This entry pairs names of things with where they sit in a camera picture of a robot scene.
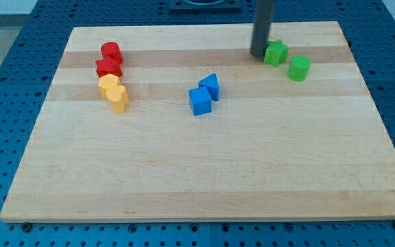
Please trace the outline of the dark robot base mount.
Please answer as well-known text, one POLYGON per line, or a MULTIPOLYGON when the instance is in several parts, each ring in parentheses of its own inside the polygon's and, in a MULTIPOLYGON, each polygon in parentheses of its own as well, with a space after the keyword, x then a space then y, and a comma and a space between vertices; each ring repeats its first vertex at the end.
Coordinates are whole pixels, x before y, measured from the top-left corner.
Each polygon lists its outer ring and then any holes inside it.
POLYGON ((168 0, 170 12, 241 10, 240 0, 168 0))

